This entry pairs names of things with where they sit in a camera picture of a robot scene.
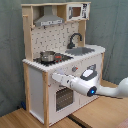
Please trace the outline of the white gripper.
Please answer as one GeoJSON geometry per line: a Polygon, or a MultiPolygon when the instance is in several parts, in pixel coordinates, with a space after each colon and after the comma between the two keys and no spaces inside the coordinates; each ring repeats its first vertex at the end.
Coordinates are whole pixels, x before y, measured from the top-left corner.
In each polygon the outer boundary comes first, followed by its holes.
{"type": "Polygon", "coordinates": [[[60,82],[63,86],[68,87],[68,88],[71,87],[71,83],[75,79],[75,77],[72,75],[61,75],[58,73],[53,73],[52,78],[55,81],[60,82]]]}

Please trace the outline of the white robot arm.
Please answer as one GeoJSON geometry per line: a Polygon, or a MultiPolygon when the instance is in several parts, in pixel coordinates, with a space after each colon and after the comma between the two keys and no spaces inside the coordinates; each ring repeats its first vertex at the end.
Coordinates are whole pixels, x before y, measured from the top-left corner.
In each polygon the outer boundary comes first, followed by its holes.
{"type": "Polygon", "coordinates": [[[54,73],[52,78],[61,85],[88,97],[93,95],[113,98],[128,97],[128,77],[124,78],[115,88],[103,87],[98,84],[98,73],[92,69],[85,70],[80,77],[54,73]]]}

